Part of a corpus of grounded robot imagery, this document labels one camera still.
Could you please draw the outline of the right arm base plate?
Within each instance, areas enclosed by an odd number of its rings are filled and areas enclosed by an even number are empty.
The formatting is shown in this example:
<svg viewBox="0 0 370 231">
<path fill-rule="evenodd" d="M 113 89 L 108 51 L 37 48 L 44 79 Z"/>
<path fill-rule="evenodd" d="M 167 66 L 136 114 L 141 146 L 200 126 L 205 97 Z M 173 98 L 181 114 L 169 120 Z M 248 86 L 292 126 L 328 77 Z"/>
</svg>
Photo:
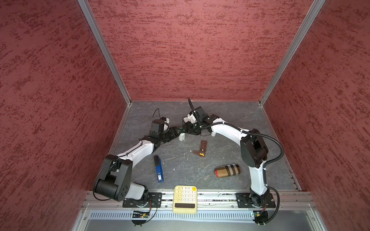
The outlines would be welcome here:
<svg viewBox="0 0 370 231">
<path fill-rule="evenodd" d="M 275 200 L 272 194 L 266 191 L 263 195 L 258 195 L 256 193 L 236 193 L 236 201 L 238 208 L 275 208 Z"/>
</svg>

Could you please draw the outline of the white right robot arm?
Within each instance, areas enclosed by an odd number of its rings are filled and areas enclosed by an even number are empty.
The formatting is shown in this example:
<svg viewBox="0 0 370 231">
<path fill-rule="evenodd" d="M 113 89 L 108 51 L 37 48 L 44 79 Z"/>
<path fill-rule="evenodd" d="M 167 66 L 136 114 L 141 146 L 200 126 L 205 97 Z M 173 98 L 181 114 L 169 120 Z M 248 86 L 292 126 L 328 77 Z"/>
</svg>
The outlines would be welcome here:
<svg viewBox="0 0 370 231">
<path fill-rule="evenodd" d="M 187 134 L 200 135 L 202 130 L 208 130 L 212 136 L 220 134 L 238 144 L 241 158 L 248 166 L 251 177 L 251 204 L 256 208 L 265 205 L 269 194 L 264 167 L 268 148 L 258 130 L 245 130 L 227 123 L 216 115 L 208 116 L 202 107 L 184 117 L 183 126 Z"/>
</svg>

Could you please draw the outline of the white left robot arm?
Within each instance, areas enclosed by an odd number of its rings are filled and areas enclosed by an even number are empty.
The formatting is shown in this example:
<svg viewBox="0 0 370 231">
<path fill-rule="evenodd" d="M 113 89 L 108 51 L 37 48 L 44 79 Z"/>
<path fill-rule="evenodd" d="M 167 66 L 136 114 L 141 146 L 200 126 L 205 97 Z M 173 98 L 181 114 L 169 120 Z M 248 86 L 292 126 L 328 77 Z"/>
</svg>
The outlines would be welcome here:
<svg viewBox="0 0 370 231">
<path fill-rule="evenodd" d="M 106 156 L 94 182 L 92 192 L 95 199 L 102 200 L 96 194 L 118 202 L 132 199 L 144 207 L 149 203 L 148 189 L 132 182 L 133 168 L 162 144 L 179 137 L 182 131 L 182 128 L 170 127 L 168 119 L 162 117 L 152 122 L 149 135 L 141 138 L 134 147 L 118 155 Z"/>
</svg>

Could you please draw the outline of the brown weekly pill organizer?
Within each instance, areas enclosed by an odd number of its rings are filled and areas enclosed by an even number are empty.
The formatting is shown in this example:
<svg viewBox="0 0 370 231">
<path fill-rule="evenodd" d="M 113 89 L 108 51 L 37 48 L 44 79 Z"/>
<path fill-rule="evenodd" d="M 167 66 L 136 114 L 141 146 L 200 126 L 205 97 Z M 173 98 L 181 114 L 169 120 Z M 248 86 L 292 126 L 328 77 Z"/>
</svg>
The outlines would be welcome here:
<svg viewBox="0 0 370 231">
<path fill-rule="evenodd" d="M 206 154 L 206 149 L 207 149 L 207 144 L 208 144 L 208 142 L 207 141 L 205 141 L 205 140 L 202 140 L 201 141 L 201 144 L 200 144 L 200 148 L 199 148 L 199 150 L 194 150 L 194 151 L 192 151 L 192 154 L 194 154 L 194 155 L 197 155 L 197 156 L 199 156 L 199 154 Z"/>
</svg>

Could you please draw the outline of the green capped pill bottle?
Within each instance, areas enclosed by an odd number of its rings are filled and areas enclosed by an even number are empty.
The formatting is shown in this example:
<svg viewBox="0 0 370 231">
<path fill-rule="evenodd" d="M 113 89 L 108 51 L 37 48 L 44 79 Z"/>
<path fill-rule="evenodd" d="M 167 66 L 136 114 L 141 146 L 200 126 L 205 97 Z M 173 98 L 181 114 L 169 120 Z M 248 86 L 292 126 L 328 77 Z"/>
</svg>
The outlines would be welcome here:
<svg viewBox="0 0 370 231">
<path fill-rule="evenodd" d="M 179 134 L 178 139 L 179 141 L 184 141 L 186 139 L 186 134 L 185 133 Z"/>
</svg>

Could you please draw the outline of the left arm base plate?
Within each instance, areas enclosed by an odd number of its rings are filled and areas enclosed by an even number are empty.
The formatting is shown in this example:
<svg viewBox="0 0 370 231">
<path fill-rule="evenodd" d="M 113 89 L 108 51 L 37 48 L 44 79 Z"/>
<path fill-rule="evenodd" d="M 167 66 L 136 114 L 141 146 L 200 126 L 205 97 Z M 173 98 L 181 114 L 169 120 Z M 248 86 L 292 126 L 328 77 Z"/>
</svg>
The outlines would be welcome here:
<svg viewBox="0 0 370 231">
<path fill-rule="evenodd" d="M 123 208 L 154 208 L 160 207 L 162 201 L 162 193 L 153 193 L 145 191 L 143 196 L 136 200 L 132 198 L 124 198 Z"/>
</svg>

